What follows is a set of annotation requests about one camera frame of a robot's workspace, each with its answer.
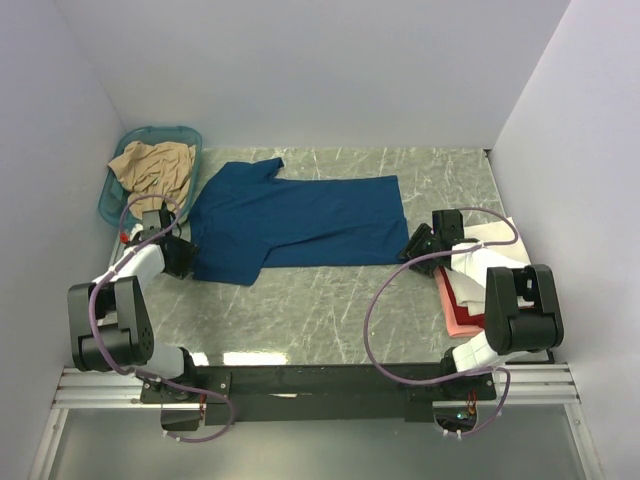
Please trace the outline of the blue t-shirt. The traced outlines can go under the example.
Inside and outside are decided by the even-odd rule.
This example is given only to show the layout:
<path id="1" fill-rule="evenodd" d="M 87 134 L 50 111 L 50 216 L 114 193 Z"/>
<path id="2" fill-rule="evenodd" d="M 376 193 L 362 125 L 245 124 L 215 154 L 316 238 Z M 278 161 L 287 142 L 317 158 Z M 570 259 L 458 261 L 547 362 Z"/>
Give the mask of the blue t-shirt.
<path id="1" fill-rule="evenodd" d="M 250 286 L 264 268 L 398 263 L 409 233 L 396 176 L 289 180 L 283 166 L 228 162 L 208 180 L 189 213 L 194 279 Z"/>

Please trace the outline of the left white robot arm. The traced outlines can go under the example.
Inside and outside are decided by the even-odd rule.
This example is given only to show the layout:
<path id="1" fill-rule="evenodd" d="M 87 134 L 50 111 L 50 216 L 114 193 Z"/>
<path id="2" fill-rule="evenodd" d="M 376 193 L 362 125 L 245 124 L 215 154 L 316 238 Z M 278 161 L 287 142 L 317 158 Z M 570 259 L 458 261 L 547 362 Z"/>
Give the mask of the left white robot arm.
<path id="1" fill-rule="evenodd" d="M 71 355 L 80 371 L 109 372 L 94 335 L 112 362 L 127 374 L 164 389 L 176 401 L 193 399 L 200 388 L 193 359 L 182 347 L 154 338 L 144 301 L 151 281 L 166 274 L 179 280 L 192 271 L 197 247 L 173 234 L 176 215 L 163 205 L 143 214 L 124 241 L 121 260 L 100 277 L 72 286 L 67 293 Z"/>

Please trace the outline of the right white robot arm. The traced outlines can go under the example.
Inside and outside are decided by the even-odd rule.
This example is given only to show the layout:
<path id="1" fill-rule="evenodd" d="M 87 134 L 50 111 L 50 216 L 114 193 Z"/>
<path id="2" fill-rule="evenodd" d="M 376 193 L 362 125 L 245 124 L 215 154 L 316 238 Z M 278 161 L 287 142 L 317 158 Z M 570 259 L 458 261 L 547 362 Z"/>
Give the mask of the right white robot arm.
<path id="1" fill-rule="evenodd" d="M 441 360 L 439 387 L 460 399 L 474 386 L 471 371 L 499 367 L 526 353 L 555 348 L 564 340 L 564 325 L 554 275 L 543 264 L 526 264 L 495 251 L 519 240 L 515 226 L 506 240 L 482 240 L 465 232 L 459 209 L 436 210 L 430 225 L 422 223 L 400 251 L 409 268 L 433 277 L 445 268 L 481 287 L 484 327 Z"/>

